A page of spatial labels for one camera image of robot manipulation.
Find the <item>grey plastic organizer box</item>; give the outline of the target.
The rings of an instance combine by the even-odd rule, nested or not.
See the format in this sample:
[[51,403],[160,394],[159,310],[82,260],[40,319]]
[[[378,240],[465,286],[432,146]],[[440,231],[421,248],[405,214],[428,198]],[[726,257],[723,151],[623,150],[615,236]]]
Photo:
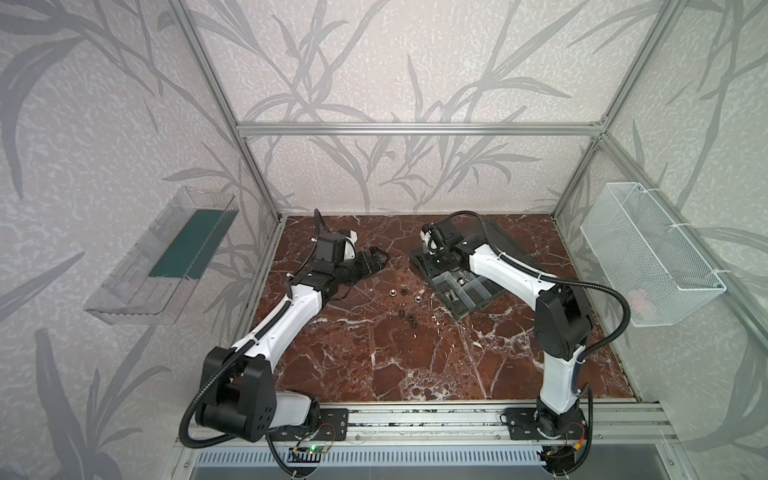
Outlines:
[[468,270],[425,270],[420,263],[422,239],[409,254],[412,266],[457,321],[506,293],[535,308],[539,294],[553,286],[544,280],[535,259],[491,218],[472,214],[471,223],[455,221],[467,214],[460,211],[443,219],[450,219],[460,231],[472,230],[480,235],[480,245],[469,257]]

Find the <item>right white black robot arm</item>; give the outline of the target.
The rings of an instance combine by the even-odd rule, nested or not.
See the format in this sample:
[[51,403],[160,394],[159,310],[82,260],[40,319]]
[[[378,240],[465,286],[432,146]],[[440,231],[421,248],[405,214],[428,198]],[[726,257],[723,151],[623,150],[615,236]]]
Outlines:
[[[462,210],[420,232],[426,265],[439,272],[460,268],[484,277],[526,303],[534,312],[534,337],[544,351],[543,383],[537,397],[535,419],[549,437],[576,420],[579,411],[577,381],[587,357],[627,329],[631,307],[624,295],[594,282],[553,276],[502,250],[492,240],[488,222]],[[615,330],[589,345],[593,321],[585,291],[613,297],[622,316]]]

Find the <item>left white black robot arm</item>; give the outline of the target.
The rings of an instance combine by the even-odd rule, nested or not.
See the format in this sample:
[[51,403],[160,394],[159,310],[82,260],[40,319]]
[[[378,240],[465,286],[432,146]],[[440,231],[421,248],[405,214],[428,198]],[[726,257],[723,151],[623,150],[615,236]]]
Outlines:
[[310,252],[287,274],[279,304],[231,347],[207,354],[199,391],[180,420],[177,437],[183,446],[204,449],[233,439],[271,439],[281,429],[319,429],[317,400],[277,391],[275,367],[340,287],[353,288],[379,273],[391,256],[375,246],[358,248],[355,231],[331,230],[320,212],[314,214],[314,228]]

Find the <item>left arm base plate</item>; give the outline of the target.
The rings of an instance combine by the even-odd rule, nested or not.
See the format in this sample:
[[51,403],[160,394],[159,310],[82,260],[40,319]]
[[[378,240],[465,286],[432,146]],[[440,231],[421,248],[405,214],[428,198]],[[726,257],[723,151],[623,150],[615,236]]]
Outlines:
[[313,441],[343,441],[349,427],[350,411],[346,408],[321,407],[307,425],[287,427],[283,439]]

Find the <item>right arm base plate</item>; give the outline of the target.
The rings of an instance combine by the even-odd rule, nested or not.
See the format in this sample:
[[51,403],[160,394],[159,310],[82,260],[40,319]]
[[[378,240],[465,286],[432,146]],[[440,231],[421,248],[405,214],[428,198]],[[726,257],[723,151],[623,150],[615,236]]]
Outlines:
[[588,421],[579,408],[562,415],[536,407],[511,407],[500,415],[512,440],[578,441],[586,437]]

